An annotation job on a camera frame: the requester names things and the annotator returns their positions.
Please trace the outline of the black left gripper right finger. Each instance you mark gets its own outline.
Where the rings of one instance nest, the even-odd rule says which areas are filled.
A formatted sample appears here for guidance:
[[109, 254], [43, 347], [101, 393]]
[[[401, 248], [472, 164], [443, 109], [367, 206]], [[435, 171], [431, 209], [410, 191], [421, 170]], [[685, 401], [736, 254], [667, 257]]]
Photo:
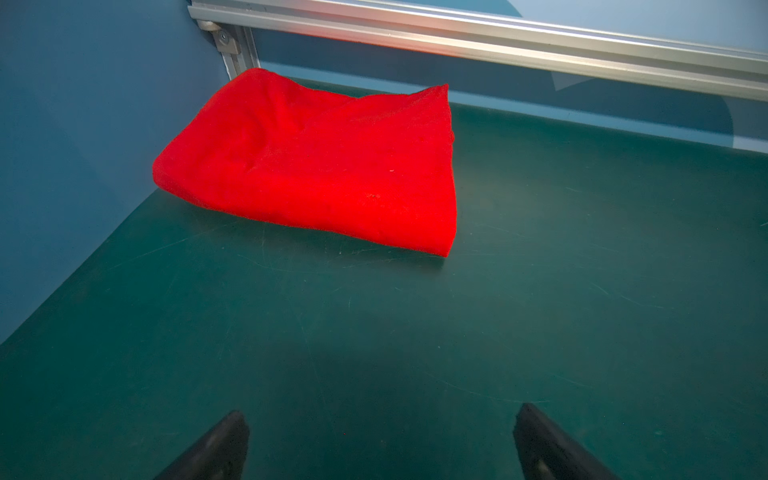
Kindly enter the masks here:
[[513, 436], [525, 479], [619, 480], [532, 403], [521, 405]]

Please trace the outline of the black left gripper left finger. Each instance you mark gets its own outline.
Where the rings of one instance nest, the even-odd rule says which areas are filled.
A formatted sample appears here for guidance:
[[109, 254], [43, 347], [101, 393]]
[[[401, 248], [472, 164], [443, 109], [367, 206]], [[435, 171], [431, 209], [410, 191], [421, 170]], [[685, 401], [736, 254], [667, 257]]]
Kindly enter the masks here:
[[239, 480], [242, 478], [250, 428], [233, 410], [163, 469], [155, 480]]

